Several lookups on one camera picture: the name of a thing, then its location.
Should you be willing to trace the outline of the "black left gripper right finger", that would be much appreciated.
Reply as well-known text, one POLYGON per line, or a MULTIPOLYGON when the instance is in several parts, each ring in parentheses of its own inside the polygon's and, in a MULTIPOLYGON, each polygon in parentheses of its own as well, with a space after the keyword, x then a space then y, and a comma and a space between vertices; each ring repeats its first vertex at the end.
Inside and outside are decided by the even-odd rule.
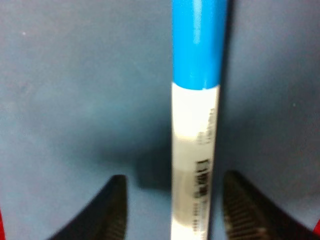
POLYGON ((229 240, 318 240, 237 171, 223 177, 223 220, 229 240))

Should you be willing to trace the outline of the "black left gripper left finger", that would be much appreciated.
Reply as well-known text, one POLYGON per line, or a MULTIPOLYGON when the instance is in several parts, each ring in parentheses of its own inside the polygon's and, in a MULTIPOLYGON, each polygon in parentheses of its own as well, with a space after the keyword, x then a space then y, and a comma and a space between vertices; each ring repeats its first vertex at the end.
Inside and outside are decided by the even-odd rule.
POLYGON ((127 178, 117 174, 51 240, 124 240, 128 222, 127 178))

